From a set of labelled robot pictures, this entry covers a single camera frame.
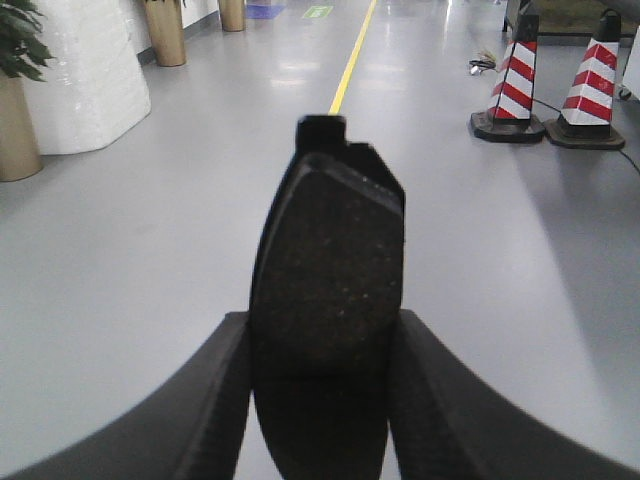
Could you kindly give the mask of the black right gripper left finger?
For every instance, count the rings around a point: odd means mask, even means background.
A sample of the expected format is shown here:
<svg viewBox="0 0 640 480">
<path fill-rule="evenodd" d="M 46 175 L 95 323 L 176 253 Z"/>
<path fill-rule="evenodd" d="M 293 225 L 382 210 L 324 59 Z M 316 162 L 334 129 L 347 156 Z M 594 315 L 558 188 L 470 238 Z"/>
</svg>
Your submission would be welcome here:
<svg viewBox="0 0 640 480">
<path fill-rule="evenodd" d="M 250 395 L 248 315 L 227 314 L 132 410 L 16 479 L 231 479 Z"/>
</svg>

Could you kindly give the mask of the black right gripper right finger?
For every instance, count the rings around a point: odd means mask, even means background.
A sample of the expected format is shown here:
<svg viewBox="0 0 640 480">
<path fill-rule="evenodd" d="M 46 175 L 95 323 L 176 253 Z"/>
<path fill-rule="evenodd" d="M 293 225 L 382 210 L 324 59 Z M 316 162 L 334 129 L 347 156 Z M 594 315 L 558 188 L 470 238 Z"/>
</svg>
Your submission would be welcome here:
<svg viewBox="0 0 640 480">
<path fill-rule="evenodd" d="M 492 389 L 410 310 L 390 353 L 389 419 L 404 479 L 636 479 Z"/>
</svg>

